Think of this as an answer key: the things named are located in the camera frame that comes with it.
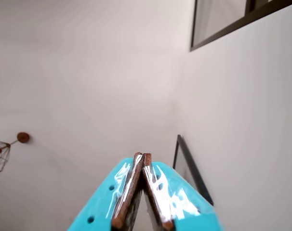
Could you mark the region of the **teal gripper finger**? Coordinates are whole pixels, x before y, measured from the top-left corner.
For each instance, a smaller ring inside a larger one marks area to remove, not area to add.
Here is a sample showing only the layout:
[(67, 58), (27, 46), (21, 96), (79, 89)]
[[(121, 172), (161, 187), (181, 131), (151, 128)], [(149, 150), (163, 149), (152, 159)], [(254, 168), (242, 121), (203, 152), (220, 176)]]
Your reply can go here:
[(76, 216), (69, 231), (132, 231), (143, 184), (143, 154), (137, 152), (114, 167)]
[(154, 231), (221, 231), (214, 207), (173, 168), (143, 154), (143, 190)]

